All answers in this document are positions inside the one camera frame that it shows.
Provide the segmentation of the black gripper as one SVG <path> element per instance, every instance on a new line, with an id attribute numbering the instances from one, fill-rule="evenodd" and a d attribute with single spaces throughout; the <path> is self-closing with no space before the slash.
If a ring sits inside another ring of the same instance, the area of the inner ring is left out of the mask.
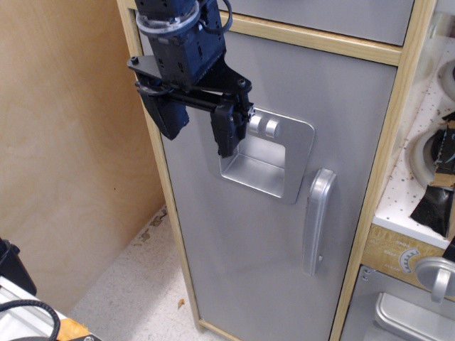
<path id="1" fill-rule="evenodd" d="M 203 110 L 210 113 L 218 153 L 227 158 L 246 136 L 252 85 L 226 64 L 225 39 L 216 23 L 203 24 L 138 21 L 152 54 L 133 57 L 128 66 L 162 135 L 174 140 L 189 123 L 187 109 Z"/>

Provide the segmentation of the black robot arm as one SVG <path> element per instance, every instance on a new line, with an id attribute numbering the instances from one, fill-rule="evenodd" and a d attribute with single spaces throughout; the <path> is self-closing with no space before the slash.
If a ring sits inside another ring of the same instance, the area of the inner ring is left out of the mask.
<path id="1" fill-rule="evenodd" d="M 175 139 L 189 122 L 187 107 L 210 112 L 218 153 L 227 158 L 246 136 L 251 82 L 225 62 L 216 1 L 137 1 L 136 24 L 152 55 L 131 58 L 136 88 L 159 131 Z"/>

